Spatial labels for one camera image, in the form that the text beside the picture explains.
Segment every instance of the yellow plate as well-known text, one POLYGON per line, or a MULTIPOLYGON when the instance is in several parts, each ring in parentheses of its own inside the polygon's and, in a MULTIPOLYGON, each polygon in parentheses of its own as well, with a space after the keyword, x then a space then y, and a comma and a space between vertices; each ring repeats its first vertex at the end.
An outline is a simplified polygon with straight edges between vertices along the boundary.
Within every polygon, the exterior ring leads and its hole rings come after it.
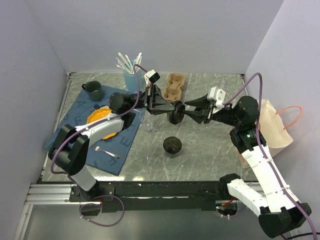
MULTIPOLYGON (((92 123, 94 121, 102 119, 102 118, 106 117, 109 113, 111 113, 111 109, 109 107, 107 107, 107 106, 103 106, 100 109, 94 110, 94 112, 90 116, 88 116, 88 119, 86 120, 86 124, 90 124, 90 123, 92 123)), ((117 134, 116 132, 115 133, 111 133, 110 135, 105 136, 102 139, 109 139, 109 138, 113 137, 116 134, 117 134)))

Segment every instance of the orange bag handle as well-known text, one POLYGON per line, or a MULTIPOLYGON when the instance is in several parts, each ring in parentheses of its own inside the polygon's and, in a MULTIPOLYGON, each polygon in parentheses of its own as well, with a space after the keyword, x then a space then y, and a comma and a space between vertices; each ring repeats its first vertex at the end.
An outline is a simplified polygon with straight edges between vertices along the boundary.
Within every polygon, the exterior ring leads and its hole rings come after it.
POLYGON ((300 107, 300 106, 288 106, 288 107, 285 107, 284 109, 281 109, 281 110, 279 110, 279 111, 277 111, 275 114, 278 114, 278 113, 281 113, 281 112, 283 112, 284 110, 287 110, 287 109, 291 109, 291 108, 299 108, 300 109, 300 115, 296 118, 296 120, 293 122, 293 123, 291 123, 291 124, 289 124, 288 126, 285 126, 283 129, 287 129, 287 128, 289 128, 289 127, 291 127, 292 125, 294 125, 296 122, 298 122, 298 120, 301 118, 301 116, 302 116, 302 107, 300 107))

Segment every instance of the paper bag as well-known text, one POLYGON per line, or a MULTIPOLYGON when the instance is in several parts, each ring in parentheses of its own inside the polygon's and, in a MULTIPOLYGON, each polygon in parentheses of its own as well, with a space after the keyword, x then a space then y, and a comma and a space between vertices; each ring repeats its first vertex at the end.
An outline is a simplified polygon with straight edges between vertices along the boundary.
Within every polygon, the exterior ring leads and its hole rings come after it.
MULTIPOLYGON (((301 115, 302 108, 300 106, 289 106, 282 110, 276 111, 268 99, 263 99, 261 101, 259 129, 266 140, 272 157, 280 153, 285 147, 289 146, 294 141, 286 129, 295 124, 300 119, 301 115), (299 108, 300 115, 293 123, 284 126, 279 113, 289 108, 299 108)), ((241 156, 241 154, 239 154, 239 158, 242 166, 244 168, 248 168, 249 164, 241 156)))

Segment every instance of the fork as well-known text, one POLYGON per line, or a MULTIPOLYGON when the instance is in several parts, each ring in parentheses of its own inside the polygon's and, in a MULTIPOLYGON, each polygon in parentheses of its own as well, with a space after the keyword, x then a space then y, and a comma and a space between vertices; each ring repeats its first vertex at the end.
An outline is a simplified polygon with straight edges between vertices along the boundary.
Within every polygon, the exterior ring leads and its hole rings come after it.
POLYGON ((120 157, 117 155, 117 154, 114 154, 112 152, 108 152, 106 150, 103 150, 101 149, 99 146, 95 145, 95 144, 92 144, 91 147, 95 150, 95 151, 102 151, 102 152, 105 152, 106 154, 109 154, 110 156, 116 158, 116 159, 119 159, 120 157))

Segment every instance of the blue cloth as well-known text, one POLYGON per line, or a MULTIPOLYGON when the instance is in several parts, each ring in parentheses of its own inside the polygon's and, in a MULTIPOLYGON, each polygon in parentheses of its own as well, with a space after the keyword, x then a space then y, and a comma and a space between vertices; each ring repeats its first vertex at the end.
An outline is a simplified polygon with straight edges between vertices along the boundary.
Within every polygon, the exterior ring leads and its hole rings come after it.
MULTIPOLYGON (((102 86, 102 89, 104 91, 104 97, 102 100, 96 102, 91 101, 88 94, 84 90, 81 90, 73 105, 70 107, 69 111, 66 113, 63 120, 57 127, 57 130, 45 143, 44 147, 46 149, 49 150, 51 148, 62 126, 66 124, 70 124, 73 127, 85 125, 87 123, 88 116, 90 116, 95 109, 109 106, 109 99, 111 94, 116 92, 130 93, 128 91, 109 86, 102 86)), ((118 156, 120 156, 120 159, 111 157, 110 155, 102 151, 94 151, 92 147, 89 147, 85 162, 87 165, 113 175, 119 175, 123 165, 125 164, 126 158, 140 125, 139 118, 140 114, 142 113, 136 110, 134 110, 133 112, 135 113, 135 118, 130 127, 128 127, 124 131, 118 132, 115 136, 109 139, 101 139, 95 143, 103 150, 117 154, 118 156)))

